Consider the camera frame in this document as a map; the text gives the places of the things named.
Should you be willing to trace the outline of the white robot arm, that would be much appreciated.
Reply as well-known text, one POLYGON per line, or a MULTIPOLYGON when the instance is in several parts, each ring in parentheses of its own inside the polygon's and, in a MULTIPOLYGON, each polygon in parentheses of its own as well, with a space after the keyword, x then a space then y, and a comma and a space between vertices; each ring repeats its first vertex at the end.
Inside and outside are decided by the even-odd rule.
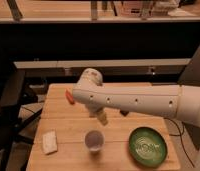
MULTIPOLYGON (((111 87, 103 85, 102 74, 87 68, 72 90, 73 98, 86 106, 91 116, 107 124, 104 108, 175 118, 200 127, 200 86, 156 85, 111 87)), ((200 150, 195 162, 200 171, 200 150)))

